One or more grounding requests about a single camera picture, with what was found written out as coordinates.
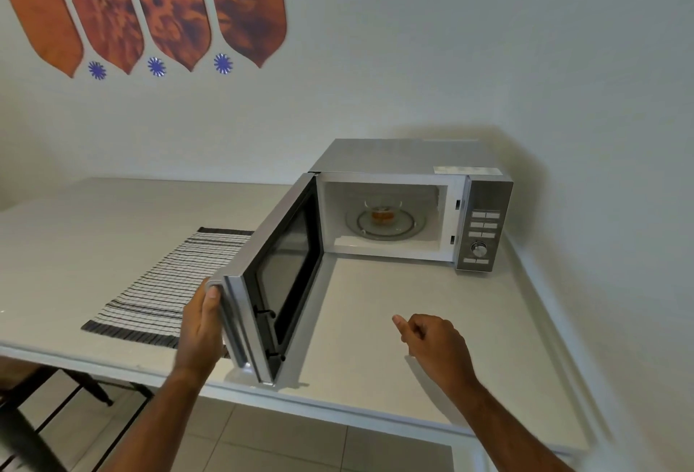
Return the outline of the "person's right hand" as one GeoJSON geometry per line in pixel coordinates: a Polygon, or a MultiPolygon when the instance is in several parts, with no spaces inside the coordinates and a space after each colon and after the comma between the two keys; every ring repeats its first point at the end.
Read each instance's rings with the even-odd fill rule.
{"type": "Polygon", "coordinates": [[[405,320],[416,332],[409,354],[449,399],[479,388],[466,341],[449,320],[429,314],[405,320]]]}

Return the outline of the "person's right forearm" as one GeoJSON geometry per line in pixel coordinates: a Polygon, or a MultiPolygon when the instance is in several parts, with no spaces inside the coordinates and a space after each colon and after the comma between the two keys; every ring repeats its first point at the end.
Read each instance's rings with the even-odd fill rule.
{"type": "Polygon", "coordinates": [[[479,382],[446,392],[498,472],[575,472],[479,382]]]}

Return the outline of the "glass microwave turntable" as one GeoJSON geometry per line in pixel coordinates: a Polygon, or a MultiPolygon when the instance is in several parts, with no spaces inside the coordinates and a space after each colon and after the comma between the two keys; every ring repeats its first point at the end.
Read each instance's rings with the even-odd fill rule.
{"type": "Polygon", "coordinates": [[[367,221],[364,202],[347,211],[345,224],[353,235],[371,241],[404,241],[425,229],[428,217],[420,207],[403,206],[390,226],[374,226],[367,221]]]}

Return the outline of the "person's left hand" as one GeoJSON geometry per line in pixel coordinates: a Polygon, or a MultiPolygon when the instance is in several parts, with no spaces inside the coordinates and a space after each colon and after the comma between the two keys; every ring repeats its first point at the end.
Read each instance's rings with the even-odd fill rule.
{"type": "Polygon", "coordinates": [[[173,370],[204,383],[223,354],[222,326],[202,327],[201,305],[209,278],[203,279],[185,305],[173,370]]]}

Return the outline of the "dark wooden chair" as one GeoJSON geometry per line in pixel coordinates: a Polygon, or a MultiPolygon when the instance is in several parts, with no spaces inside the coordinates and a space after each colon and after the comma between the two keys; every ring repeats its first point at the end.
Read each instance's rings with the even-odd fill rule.
{"type": "Polygon", "coordinates": [[[10,452],[0,464],[0,472],[16,458],[32,472],[67,472],[40,433],[82,390],[108,407],[114,404],[101,382],[87,373],[0,355],[0,445],[10,452]],[[44,423],[35,428],[20,407],[58,371],[64,372],[77,386],[44,423]]]}

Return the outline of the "plain orange wall panel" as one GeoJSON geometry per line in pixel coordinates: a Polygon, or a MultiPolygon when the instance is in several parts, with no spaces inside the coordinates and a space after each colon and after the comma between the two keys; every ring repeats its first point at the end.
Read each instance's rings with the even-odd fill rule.
{"type": "Polygon", "coordinates": [[[37,55],[74,78],[84,48],[65,0],[9,0],[37,55]]]}

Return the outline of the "person's left forearm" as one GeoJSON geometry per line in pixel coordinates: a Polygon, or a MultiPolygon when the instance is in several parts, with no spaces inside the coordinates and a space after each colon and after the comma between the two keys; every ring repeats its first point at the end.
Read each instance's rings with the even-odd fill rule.
{"type": "Polygon", "coordinates": [[[101,472],[171,472],[208,374],[174,368],[101,472]]]}

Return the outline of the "glass cup of tea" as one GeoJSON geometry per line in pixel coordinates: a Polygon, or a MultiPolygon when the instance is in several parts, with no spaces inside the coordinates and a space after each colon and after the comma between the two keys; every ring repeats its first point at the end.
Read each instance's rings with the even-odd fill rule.
{"type": "Polygon", "coordinates": [[[403,200],[399,196],[377,194],[364,199],[367,221],[374,226],[392,225],[401,208],[403,200]]]}

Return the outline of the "black white striped placemat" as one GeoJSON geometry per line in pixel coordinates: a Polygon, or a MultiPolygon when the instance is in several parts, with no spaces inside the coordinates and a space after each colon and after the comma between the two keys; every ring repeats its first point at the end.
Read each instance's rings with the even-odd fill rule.
{"type": "Polygon", "coordinates": [[[82,331],[177,349],[184,307],[203,279],[226,266],[252,234],[200,227],[106,303],[82,331]]]}

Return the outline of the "silver microwave door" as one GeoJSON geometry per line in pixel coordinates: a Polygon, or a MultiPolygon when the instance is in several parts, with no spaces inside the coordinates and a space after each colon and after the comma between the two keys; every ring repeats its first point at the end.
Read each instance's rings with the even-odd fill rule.
{"type": "Polygon", "coordinates": [[[278,380],[324,256],[316,173],[305,173],[247,242],[209,279],[236,368],[278,380]]]}

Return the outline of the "silver microwave oven body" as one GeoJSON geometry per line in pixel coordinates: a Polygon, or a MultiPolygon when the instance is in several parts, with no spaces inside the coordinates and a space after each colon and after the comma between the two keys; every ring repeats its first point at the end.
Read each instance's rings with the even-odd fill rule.
{"type": "Polygon", "coordinates": [[[514,181],[477,140],[334,140],[314,163],[326,252],[449,264],[490,273],[514,181]],[[371,241],[345,224],[367,196],[399,196],[428,223],[404,241],[371,241]]]}

